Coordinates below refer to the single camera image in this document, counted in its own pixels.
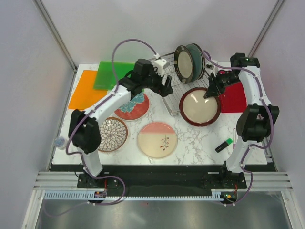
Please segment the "dark red rimmed beige plate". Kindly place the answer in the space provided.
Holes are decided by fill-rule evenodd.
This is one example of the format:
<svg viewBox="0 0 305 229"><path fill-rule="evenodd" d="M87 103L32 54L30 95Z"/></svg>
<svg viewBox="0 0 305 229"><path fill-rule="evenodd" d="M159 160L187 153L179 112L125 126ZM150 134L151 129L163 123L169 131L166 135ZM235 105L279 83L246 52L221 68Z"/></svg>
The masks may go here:
<svg viewBox="0 0 305 229"><path fill-rule="evenodd" d="M204 98L205 87L197 87L183 94L179 102L182 118L193 126L208 126L214 123L221 113L221 103L218 97Z"/></svg>

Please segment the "pink beige leaf plate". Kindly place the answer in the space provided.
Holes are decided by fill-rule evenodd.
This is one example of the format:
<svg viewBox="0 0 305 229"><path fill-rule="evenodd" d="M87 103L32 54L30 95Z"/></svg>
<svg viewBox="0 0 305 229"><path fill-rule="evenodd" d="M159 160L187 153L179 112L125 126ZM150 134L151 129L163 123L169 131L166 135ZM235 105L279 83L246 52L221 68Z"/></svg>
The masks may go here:
<svg viewBox="0 0 305 229"><path fill-rule="evenodd" d="M139 131L137 145L146 156L161 159L175 151L178 137L175 130L167 123L152 122Z"/></svg>

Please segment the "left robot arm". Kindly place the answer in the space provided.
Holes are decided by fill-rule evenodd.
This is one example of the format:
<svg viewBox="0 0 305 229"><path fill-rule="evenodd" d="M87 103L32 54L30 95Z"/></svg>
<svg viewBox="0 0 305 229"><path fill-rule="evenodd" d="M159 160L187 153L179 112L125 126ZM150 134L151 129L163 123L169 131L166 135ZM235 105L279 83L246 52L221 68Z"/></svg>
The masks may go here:
<svg viewBox="0 0 305 229"><path fill-rule="evenodd" d="M122 105L131 101L143 89L150 89L161 97L173 93L172 78L165 77L169 62L159 58L153 62L138 59L134 69L129 71L117 85L100 101L84 111L74 110L71 115L68 137L69 143L77 147L88 182L93 187L101 187L105 177L99 159L98 147L101 143L100 126Z"/></svg>

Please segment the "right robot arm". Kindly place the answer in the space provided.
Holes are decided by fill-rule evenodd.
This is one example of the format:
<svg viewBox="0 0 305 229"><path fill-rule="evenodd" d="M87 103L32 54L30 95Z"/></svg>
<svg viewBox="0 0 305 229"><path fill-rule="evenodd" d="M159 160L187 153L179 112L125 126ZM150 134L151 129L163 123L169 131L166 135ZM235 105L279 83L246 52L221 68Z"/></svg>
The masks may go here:
<svg viewBox="0 0 305 229"><path fill-rule="evenodd" d="M238 138L233 152L222 165L219 174L213 175L213 178L224 188L246 188L245 164L254 148L262 148L260 142L265 138L273 139L279 107L273 106L265 93L257 58L236 53L231 56L229 67L220 68L224 73L210 74L204 98L218 97L225 92L226 87L241 83L247 107L237 120Z"/></svg>

